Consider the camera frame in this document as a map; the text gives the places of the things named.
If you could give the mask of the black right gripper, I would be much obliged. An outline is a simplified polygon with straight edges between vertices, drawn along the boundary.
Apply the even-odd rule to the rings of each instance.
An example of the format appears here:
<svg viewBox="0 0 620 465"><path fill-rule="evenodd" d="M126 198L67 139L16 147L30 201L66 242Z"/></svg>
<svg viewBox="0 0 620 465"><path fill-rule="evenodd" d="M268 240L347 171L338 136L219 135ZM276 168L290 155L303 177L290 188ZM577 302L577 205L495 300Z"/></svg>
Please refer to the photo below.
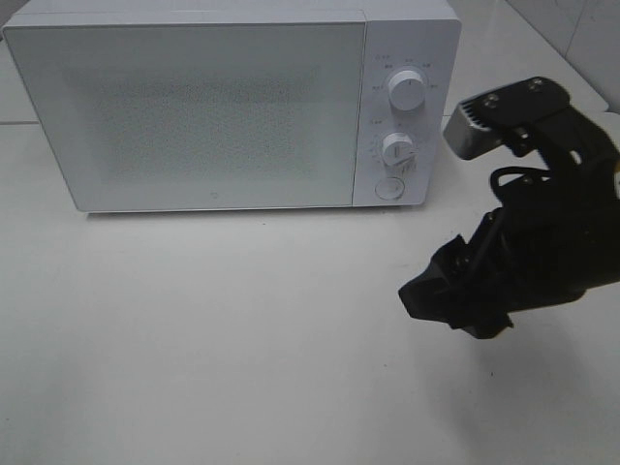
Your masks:
<svg viewBox="0 0 620 465"><path fill-rule="evenodd" d="M619 280L619 197L613 164L574 170L508 167L490 176L500 202L469 268L459 234L398 290L416 320L475 339L513 328L507 310L574 301ZM461 302L465 278L487 300Z"/></svg>

